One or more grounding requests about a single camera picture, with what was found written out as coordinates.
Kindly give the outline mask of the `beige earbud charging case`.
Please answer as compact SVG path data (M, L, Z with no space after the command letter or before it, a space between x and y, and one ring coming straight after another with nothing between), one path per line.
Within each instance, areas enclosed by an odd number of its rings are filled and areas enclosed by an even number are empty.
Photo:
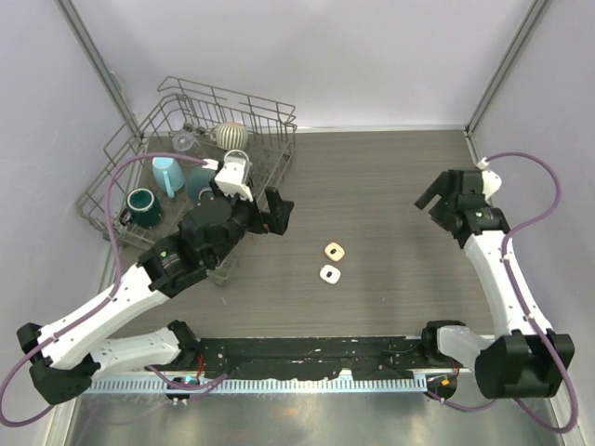
M344 255L345 250L338 243L329 243L324 248L324 254L333 262L340 261Z

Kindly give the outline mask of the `white earbud charging case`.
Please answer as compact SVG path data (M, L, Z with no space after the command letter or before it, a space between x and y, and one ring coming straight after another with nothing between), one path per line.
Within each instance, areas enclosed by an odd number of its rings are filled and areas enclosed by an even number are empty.
M327 284L335 285L341 277L341 271L333 265L324 265L320 269L319 277Z

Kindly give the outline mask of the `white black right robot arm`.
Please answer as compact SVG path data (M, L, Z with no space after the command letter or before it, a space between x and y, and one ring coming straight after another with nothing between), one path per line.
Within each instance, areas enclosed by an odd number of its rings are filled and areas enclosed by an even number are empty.
M449 169L415 202L453 236L474 267L495 332L494 341L488 341L461 321L430 321L419 353L432 367L454 360L471 370L487 399L550 398L562 384L551 355L557 353L569 366L575 346L538 308L508 237L509 223L487 202L501 184L492 171Z

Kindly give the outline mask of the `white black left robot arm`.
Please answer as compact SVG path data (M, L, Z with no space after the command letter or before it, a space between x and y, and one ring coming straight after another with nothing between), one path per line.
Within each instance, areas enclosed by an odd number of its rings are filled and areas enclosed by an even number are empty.
M184 214L176 232L145 251L111 287L57 321L21 326L17 336L42 398L61 404L126 368L172 364L180 371L191 369L198 344L181 322L148 336L113 340L111 335L204 280L248 232L283 235L295 204L274 187L265 195L266 211L221 194L202 200Z

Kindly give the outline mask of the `striped beige mug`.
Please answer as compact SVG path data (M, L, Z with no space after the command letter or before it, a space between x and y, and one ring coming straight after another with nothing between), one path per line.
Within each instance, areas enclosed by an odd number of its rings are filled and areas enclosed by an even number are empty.
M225 151L243 151L248 143L249 131L245 125L227 122L215 125L208 132L217 146Z

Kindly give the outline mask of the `teal ceramic plate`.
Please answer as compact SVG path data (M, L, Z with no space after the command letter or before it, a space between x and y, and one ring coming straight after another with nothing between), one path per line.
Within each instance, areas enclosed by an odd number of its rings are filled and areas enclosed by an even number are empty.
M216 171L205 166L193 167L185 177L185 191L192 203L199 203L203 199L214 196L211 187L211 180L215 177Z

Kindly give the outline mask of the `clear drinking glass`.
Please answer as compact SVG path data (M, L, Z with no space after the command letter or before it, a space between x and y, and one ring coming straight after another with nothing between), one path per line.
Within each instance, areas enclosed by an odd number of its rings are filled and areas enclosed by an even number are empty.
M173 151L181 156L181 161L199 163L203 161L202 144L187 130L179 130L171 136Z

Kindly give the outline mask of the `light blue mug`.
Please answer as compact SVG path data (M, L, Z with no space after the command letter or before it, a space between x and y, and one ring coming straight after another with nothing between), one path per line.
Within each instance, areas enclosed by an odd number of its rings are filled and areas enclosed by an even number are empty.
M152 159L152 174L158 188L169 199L174 199L176 193L185 183L185 177L178 161L171 157L154 157Z

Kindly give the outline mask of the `dark green mug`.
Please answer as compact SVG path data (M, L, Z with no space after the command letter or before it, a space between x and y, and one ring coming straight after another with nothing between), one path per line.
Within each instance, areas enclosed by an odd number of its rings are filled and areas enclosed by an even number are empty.
M135 224L149 229L158 225L163 219L163 209L152 190L137 188L126 196L125 209L118 220L123 226Z

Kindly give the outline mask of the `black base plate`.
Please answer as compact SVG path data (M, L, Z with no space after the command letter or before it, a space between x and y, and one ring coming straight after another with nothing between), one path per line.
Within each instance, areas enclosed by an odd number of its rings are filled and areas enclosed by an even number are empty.
M430 351L430 342L406 336L202 338L184 365L164 372L202 371L207 378L320 381L351 371L356 380L410 377L414 370L471 368Z

